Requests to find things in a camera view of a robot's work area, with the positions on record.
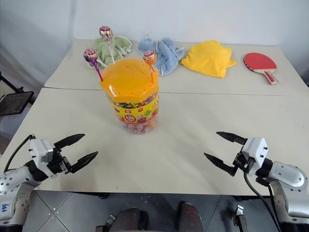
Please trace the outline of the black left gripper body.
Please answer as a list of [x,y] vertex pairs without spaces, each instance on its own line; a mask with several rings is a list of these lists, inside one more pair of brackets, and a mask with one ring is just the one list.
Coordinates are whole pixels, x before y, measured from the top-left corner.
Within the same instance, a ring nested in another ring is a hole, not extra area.
[[68,174],[71,171],[71,164],[66,157],[61,155],[61,148],[55,146],[52,152],[47,153],[45,158],[47,171],[45,172],[48,178],[54,178],[58,173],[64,172]]

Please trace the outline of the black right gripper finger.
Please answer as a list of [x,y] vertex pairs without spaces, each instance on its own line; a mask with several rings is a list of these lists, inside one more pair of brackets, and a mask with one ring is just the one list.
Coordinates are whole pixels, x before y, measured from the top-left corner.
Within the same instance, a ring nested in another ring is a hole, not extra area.
[[247,138],[243,138],[241,136],[238,136],[236,134],[233,133],[229,133],[229,132],[224,132],[224,131],[217,131],[216,134],[218,134],[219,136],[223,137],[224,139],[230,141],[230,142],[235,142],[238,143],[240,145],[245,145],[245,143],[247,142]]
[[212,163],[214,164],[216,167],[220,168],[221,170],[227,172],[230,176],[235,176],[236,171],[237,171],[237,167],[236,166],[228,166],[227,164],[225,164],[221,159],[204,153],[205,157]]

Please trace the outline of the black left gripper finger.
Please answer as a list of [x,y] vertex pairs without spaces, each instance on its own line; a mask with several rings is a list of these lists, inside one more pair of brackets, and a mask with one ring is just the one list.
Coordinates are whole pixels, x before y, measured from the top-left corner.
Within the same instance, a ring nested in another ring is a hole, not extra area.
[[54,143],[54,146],[55,146],[56,149],[58,149],[60,151],[62,148],[66,147],[66,146],[70,146],[70,145],[78,142],[84,136],[85,136],[84,133],[74,134],[74,135],[68,136],[68,137]]
[[64,158],[64,164],[66,167],[66,171],[65,174],[68,173],[75,173],[77,171],[79,171],[80,169],[84,168],[85,166],[87,166],[98,154],[98,151],[93,152],[91,154],[85,155],[82,158],[78,159],[78,161],[71,165],[68,160],[66,158]]

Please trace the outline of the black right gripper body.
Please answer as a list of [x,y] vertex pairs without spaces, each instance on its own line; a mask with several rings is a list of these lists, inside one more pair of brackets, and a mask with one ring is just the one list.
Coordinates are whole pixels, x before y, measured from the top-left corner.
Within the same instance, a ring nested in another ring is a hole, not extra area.
[[253,166],[253,158],[245,154],[242,149],[237,153],[233,165],[241,169],[244,173],[249,173]]

